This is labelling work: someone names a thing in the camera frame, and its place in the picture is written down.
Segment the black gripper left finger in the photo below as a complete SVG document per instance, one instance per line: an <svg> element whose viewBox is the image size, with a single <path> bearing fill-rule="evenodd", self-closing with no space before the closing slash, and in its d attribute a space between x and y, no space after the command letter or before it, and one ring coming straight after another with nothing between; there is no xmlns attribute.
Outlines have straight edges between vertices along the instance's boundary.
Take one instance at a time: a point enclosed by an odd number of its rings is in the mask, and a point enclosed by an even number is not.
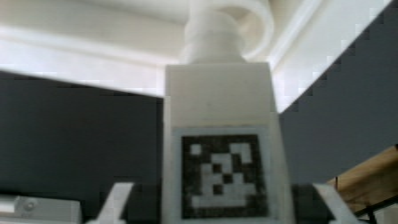
<svg viewBox="0 0 398 224"><path fill-rule="evenodd" d="M126 224L121 216L133 186L133 182L119 182L114 184L98 217L87 224Z"/></svg>

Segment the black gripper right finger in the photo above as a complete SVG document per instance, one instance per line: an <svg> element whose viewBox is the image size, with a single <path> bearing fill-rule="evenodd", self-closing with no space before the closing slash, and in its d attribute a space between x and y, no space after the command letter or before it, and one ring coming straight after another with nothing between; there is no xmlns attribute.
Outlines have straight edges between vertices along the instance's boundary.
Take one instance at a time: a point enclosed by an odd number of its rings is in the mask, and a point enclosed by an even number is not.
<svg viewBox="0 0 398 224"><path fill-rule="evenodd" d="M329 224L363 224L350 211L348 205L345 204L334 187L329 184L315 184L313 187L334 216Z"/></svg>

